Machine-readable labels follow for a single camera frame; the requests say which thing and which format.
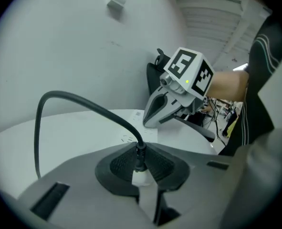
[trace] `yellow object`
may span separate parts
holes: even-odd
[[[231,136],[231,133],[232,133],[232,131],[233,131],[233,129],[234,129],[234,126],[235,126],[237,120],[238,120],[238,117],[237,117],[236,120],[233,121],[233,123],[228,127],[228,130],[227,130],[227,133],[228,133],[227,138],[229,138],[229,137]]]

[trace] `ceiling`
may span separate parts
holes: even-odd
[[[252,41],[269,15],[254,0],[177,0],[187,25],[187,47],[216,71],[248,62]]]

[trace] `rectangular slot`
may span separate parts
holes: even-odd
[[[227,170],[229,167],[229,164],[211,160],[207,163],[207,166],[211,166],[211,167],[221,169],[221,170]]]
[[[43,220],[47,220],[69,187],[66,184],[56,182],[31,208],[31,211]]]

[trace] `ceiling light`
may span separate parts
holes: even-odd
[[[247,66],[248,66],[248,63],[245,63],[245,64],[243,64],[243,65],[241,65],[241,66],[239,66],[239,67],[233,69],[233,71],[242,71],[242,70],[244,70]]]

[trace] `floor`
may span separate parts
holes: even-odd
[[[217,117],[217,126],[218,126],[218,134],[219,137],[221,138],[221,140],[227,144],[229,139],[227,137],[222,136],[222,130],[226,127],[227,125],[227,120],[224,119],[224,116],[218,115]],[[203,127],[212,131],[215,134],[215,140],[214,142],[212,142],[213,148],[215,149],[215,151],[217,153],[219,153],[223,148],[224,148],[224,144],[217,138],[216,136],[216,125],[215,125],[215,121],[212,120],[211,121],[211,117],[210,116],[206,116],[206,118],[203,121]]]

